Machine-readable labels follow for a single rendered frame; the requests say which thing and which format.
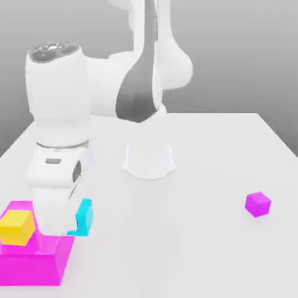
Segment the small cyan cube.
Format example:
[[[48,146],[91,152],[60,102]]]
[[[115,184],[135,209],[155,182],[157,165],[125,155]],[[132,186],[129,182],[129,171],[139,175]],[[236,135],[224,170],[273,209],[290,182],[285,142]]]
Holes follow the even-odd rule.
[[[92,200],[84,198],[75,215],[76,228],[69,230],[67,236],[88,236],[93,222]]]

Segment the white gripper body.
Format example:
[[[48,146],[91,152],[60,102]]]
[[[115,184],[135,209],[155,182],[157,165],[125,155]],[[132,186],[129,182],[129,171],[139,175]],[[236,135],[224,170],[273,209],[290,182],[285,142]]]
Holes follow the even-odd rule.
[[[33,179],[31,190],[33,210],[40,232],[50,236],[65,236],[77,229],[76,213],[81,199],[76,190],[78,178],[69,184]]]

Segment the small yellow cube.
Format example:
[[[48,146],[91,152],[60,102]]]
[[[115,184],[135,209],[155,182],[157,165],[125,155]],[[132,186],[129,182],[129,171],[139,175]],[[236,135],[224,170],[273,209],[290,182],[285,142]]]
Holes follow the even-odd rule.
[[[31,211],[8,210],[0,219],[0,242],[8,246],[26,246],[35,230]]]

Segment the large magenta box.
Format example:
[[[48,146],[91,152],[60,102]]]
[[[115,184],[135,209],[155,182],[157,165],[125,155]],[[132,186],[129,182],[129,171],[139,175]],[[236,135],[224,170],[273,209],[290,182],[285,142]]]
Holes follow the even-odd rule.
[[[38,228],[26,246],[0,240],[0,286],[59,286],[74,240],[44,235]]]

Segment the small purple cube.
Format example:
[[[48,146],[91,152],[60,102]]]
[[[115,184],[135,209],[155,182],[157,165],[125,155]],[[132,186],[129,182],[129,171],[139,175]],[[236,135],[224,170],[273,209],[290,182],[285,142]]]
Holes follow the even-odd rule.
[[[245,209],[255,218],[269,214],[270,207],[271,199],[262,192],[251,193],[246,196]]]

